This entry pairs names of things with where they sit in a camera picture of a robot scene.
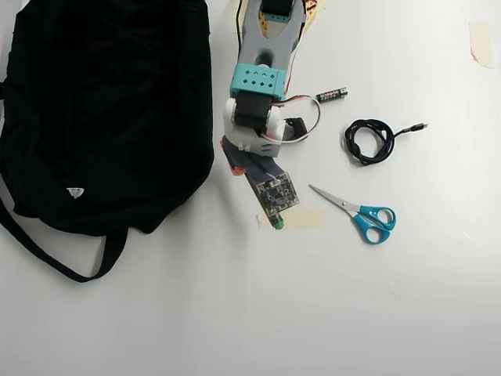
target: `masking tape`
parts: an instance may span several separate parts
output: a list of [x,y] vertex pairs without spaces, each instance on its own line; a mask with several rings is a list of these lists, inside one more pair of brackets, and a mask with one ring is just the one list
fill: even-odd
[[[295,206],[280,213],[285,230],[315,230],[326,228],[327,209],[313,209]],[[260,209],[256,216],[260,229],[273,230],[265,212]]]

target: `circuit board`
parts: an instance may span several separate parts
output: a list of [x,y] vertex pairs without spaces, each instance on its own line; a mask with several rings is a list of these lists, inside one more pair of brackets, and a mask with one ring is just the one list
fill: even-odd
[[294,185],[286,172],[258,184],[256,188],[261,206],[268,217],[277,216],[280,212],[299,204]]

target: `robotic arm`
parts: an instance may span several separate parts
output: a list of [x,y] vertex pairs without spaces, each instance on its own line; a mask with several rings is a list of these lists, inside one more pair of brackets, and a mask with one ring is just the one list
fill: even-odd
[[[261,19],[285,23],[266,38]],[[290,61],[306,22],[304,0],[249,0],[243,42],[224,109],[222,147],[234,175],[245,175],[270,223],[283,228],[280,212],[299,203],[289,174],[275,162],[282,141],[306,135],[299,119],[283,119]]]

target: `white logo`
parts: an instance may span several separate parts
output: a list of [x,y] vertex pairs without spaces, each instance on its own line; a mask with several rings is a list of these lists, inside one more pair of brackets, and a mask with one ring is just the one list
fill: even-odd
[[67,188],[68,192],[70,192],[70,195],[73,196],[73,198],[76,200],[81,197],[82,194],[84,194],[85,189],[83,188]]

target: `scissors blade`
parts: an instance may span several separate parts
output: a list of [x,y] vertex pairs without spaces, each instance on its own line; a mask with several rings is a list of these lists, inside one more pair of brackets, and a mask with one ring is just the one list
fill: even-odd
[[316,193],[318,193],[320,196],[322,196],[326,200],[332,202],[333,204],[335,204],[336,206],[338,206],[341,209],[344,209],[347,212],[353,212],[353,211],[359,212],[360,211],[360,205],[350,204],[349,202],[347,202],[339,197],[336,197],[330,193],[327,193],[325,190],[321,190],[320,188],[317,188],[316,186],[313,186],[311,184],[309,187],[312,188]]

